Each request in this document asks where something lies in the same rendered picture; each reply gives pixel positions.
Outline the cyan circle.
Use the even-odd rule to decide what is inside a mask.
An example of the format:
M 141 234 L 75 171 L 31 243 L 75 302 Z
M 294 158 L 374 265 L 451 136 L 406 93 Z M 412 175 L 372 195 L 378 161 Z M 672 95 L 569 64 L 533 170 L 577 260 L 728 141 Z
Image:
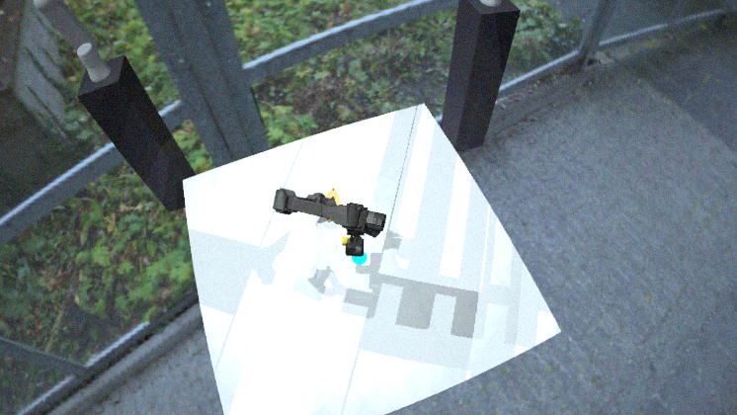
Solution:
M 352 257 L 352 260 L 353 260 L 353 262 L 355 264 L 362 265 L 367 260 L 367 254 L 364 252 L 364 256 L 363 257 Z

